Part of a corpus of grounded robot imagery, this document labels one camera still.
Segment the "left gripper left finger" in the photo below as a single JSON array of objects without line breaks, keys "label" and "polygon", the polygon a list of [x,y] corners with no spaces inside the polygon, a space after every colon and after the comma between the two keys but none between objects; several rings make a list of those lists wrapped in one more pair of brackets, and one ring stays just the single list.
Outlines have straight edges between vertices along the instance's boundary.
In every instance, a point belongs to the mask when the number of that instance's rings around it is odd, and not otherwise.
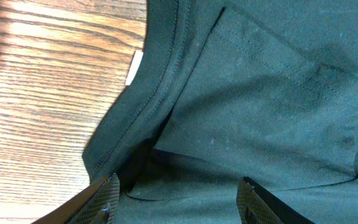
[{"label": "left gripper left finger", "polygon": [[117,174],[107,175],[33,224],[113,224],[119,196]]}]

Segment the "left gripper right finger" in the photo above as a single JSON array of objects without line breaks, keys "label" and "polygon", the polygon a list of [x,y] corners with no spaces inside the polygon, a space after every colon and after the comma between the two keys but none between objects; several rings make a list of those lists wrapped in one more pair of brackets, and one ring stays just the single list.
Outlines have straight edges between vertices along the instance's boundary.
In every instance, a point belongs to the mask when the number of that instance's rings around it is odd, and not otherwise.
[{"label": "left gripper right finger", "polygon": [[239,181],[236,205],[242,224],[313,224],[249,177]]}]

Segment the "black t-shirt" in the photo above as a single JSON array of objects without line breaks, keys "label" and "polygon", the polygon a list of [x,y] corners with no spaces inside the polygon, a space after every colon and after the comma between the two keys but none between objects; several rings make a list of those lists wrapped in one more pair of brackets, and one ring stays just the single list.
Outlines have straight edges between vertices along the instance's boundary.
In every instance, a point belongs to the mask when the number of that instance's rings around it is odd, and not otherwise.
[{"label": "black t-shirt", "polygon": [[358,223],[358,1],[149,1],[132,83],[89,141],[114,223],[239,223],[249,177],[314,223]]}]

